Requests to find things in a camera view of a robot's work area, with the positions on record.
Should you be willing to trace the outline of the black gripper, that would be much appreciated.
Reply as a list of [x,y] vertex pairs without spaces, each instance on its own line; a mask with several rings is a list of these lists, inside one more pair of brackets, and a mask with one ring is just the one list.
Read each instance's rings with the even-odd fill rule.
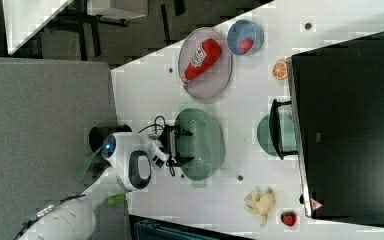
[[[176,128],[174,126],[165,125],[163,132],[161,134],[161,144],[164,148],[164,156],[166,165],[169,167],[179,167],[188,164],[193,160],[193,157],[181,157],[177,161],[177,150],[176,150],[176,137],[174,131]],[[193,136],[194,134],[186,129],[180,129],[181,136]]]

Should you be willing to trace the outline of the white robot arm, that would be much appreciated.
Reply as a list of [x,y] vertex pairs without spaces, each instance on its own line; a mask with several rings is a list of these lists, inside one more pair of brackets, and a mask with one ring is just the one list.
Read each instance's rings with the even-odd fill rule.
[[98,152],[109,163],[98,179],[78,195],[50,204],[25,221],[14,240],[88,240],[96,229],[95,209],[105,200],[146,188],[151,169],[191,161],[176,150],[182,136],[193,133],[165,125],[161,134],[115,132]]

